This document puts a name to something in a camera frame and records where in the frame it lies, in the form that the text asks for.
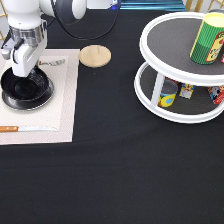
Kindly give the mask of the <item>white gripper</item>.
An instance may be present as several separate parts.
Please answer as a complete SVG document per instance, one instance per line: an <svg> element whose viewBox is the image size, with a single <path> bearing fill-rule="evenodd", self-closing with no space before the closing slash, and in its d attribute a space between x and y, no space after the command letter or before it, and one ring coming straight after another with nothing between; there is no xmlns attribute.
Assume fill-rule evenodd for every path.
<svg viewBox="0 0 224 224"><path fill-rule="evenodd" d="M39 83L40 76L37 68L34 66L46 46L46 37L40 41L25 38L14 41L12 38L7 37L2 45L1 55L5 60L10 61L15 76L27 77L30 73L30 79L35 83Z"/></svg>

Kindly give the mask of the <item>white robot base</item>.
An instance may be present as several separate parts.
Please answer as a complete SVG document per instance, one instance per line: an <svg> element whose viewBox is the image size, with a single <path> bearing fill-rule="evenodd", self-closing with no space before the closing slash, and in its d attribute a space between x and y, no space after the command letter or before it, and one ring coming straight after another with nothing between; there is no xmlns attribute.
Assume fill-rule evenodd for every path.
<svg viewBox="0 0 224 224"><path fill-rule="evenodd" d="M109 9L117 6L119 0L87 0L88 9Z"/></svg>

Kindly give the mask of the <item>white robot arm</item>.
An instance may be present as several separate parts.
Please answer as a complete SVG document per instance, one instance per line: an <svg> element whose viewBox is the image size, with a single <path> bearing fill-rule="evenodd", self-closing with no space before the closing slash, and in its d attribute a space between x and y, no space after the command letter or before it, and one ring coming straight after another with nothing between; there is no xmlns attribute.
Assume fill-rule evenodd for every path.
<svg viewBox="0 0 224 224"><path fill-rule="evenodd" d="M47 14L65 24L81 19L87 0L2 0L8 13L11 39L2 49L5 60L11 61L15 76L27 77L47 46Z"/></svg>

